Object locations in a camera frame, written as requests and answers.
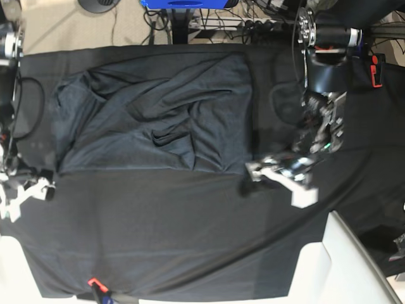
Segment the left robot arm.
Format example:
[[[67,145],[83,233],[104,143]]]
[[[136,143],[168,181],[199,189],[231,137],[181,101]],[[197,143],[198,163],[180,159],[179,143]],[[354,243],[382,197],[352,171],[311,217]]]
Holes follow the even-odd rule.
[[[301,7],[293,33],[302,45],[304,63],[302,125],[290,149],[248,162],[246,169],[252,181],[281,184],[292,193],[292,206],[306,208],[318,201],[312,169],[343,145],[351,51],[361,44],[363,32],[326,11]]]

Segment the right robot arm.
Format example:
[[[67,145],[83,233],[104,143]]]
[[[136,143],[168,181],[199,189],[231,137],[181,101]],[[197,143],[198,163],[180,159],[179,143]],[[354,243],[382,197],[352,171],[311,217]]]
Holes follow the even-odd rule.
[[[18,142],[31,137],[44,114],[45,94],[38,80],[22,77],[25,22],[19,1],[1,1],[1,219],[14,223],[21,217],[21,205],[30,198],[50,200],[55,192],[53,173],[28,166],[18,151]],[[32,129],[22,136],[15,128],[22,101],[23,83],[39,86],[40,107]]]

